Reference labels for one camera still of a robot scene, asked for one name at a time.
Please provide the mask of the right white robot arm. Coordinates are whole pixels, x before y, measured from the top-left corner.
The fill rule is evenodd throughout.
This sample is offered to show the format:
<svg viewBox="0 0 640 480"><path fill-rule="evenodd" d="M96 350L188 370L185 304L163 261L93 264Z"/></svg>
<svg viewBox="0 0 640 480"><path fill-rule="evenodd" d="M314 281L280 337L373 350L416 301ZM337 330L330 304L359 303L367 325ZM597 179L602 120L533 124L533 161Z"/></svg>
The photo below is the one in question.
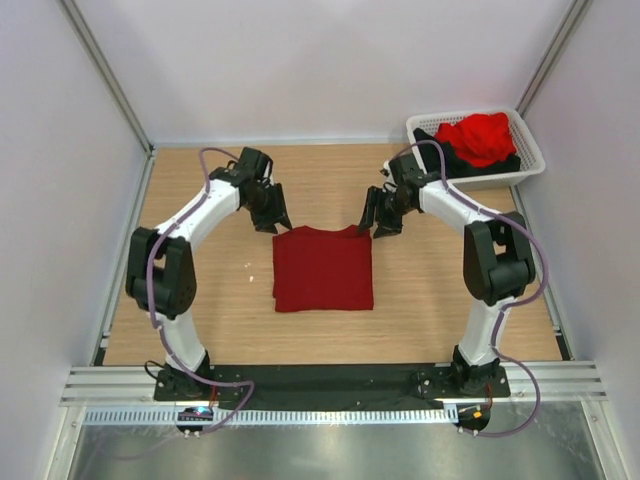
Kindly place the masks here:
<svg viewBox="0 0 640 480"><path fill-rule="evenodd" d="M359 232L372 230L375 239L398 235L403 217L418 211L438 217L463 239L462 274L473 303L454 347L450 382L461 395L478 395L497 378L495 349L507 310L536 276L524 219L476 202L437 172L425 172L411 154L385 162L381 173L384 184L367 190Z"/></svg>

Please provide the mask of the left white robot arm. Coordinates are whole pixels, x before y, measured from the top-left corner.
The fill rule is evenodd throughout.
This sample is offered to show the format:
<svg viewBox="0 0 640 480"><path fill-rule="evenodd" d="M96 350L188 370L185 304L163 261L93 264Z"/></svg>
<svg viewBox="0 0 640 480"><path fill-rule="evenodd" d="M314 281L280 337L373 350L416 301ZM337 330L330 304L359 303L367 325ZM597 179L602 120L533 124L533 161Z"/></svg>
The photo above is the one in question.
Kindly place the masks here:
<svg viewBox="0 0 640 480"><path fill-rule="evenodd" d="M154 228L138 227L130 237L125 292L149 314L165 350L165 371L191 400L211 387L251 393L254 382L216 381L208 352L196 332L192 304L197 293L194 253L228 216L246 209L257 232L275 235L292 228L282 185L273 179L273 160L245 147L238 156L219 147L198 153L204 184L196 196Z"/></svg>

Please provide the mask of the dark red t-shirt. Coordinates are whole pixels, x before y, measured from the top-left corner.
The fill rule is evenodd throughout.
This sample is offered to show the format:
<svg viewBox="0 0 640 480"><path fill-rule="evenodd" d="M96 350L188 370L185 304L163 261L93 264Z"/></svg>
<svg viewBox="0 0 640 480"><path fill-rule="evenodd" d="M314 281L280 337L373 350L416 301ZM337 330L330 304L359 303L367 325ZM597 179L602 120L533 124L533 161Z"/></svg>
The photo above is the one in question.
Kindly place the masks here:
<svg viewBox="0 0 640 480"><path fill-rule="evenodd" d="M273 238L275 310L362 311L374 307L372 239L355 225L297 227Z"/></svg>

